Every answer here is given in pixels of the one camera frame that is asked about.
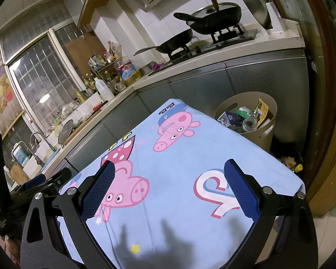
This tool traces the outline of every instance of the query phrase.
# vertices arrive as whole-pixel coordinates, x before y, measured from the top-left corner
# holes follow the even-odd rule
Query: metal screw
[[[71,187],[71,188],[69,188],[68,190],[67,190],[67,194],[68,195],[73,195],[73,194],[75,194],[76,193],[76,188],[74,188],[74,187]]]
[[[302,192],[298,192],[296,195],[297,195],[300,199],[304,199],[304,198],[305,198],[305,194],[302,193]]]
[[[42,197],[41,192],[35,194],[35,199],[40,199],[41,197]]]
[[[271,194],[271,193],[273,193],[273,190],[272,190],[269,186],[265,186],[265,187],[263,188],[263,192],[264,192],[265,194]]]

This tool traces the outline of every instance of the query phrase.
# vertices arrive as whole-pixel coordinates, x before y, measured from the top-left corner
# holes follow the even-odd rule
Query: pan handle
[[[192,22],[198,22],[198,23],[206,23],[206,19],[205,18],[200,18],[200,17],[195,17],[189,14],[185,14],[185,13],[180,13],[180,12],[176,12],[173,14],[173,16],[179,20],[183,20],[183,21],[192,21]]]
[[[217,0],[211,0],[215,11],[219,11],[219,4]]]
[[[142,48],[142,49],[140,49],[140,50],[137,50],[133,56],[135,56],[135,55],[137,55],[137,54],[140,54],[140,53],[144,53],[144,52],[146,52],[146,51],[148,51],[148,50],[150,50],[150,49],[158,48],[158,47],[159,47],[159,46],[150,46],[150,47],[148,47],[148,48]]]

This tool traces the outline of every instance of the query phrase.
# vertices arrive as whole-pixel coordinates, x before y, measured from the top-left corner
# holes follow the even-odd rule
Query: white plastic bottle
[[[111,101],[115,97],[115,95],[113,95],[113,93],[107,87],[106,83],[103,80],[96,77],[95,85],[96,85],[97,91],[99,92],[103,100]]]

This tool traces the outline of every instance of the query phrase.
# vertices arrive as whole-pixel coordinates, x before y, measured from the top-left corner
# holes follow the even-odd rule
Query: pink pig face
[[[102,219],[107,222],[111,208],[123,208],[137,205],[147,196],[149,181],[143,177],[132,176],[132,162],[121,161],[115,164],[116,175],[95,216],[101,210]]]
[[[194,131],[188,129],[189,127],[197,127],[200,125],[199,121],[192,121],[192,114],[189,112],[178,112],[158,128],[158,133],[161,137],[154,144],[153,151],[162,152],[172,145],[182,135],[185,137],[192,137]]]

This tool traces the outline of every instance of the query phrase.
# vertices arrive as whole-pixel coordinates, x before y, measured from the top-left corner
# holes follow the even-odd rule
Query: gas stove
[[[247,42],[250,40],[254,40],[256,34],[258,32],[257,29],[248,30],[243,32],[239,26],[237,26],[238,32],[235,30],[229,30],[225,33],[221,31],[217,34],[212,34],[213,43],[209,46],[204,48],[200,48],[199,46],[195,47],[194,49],[189,49],[187,46],[183,47],[183,50],[174,54],[169,55],[170,61],[163,64],[159,69],[150,72],[147,76],[151,76],[157,74],[158,72],[177,65],[179,63],[185,62],[189,59],[195,58],[196,56],[206,54],[212,52],[214,50],[222,49],[228,46],[232,46],[238,43]]]

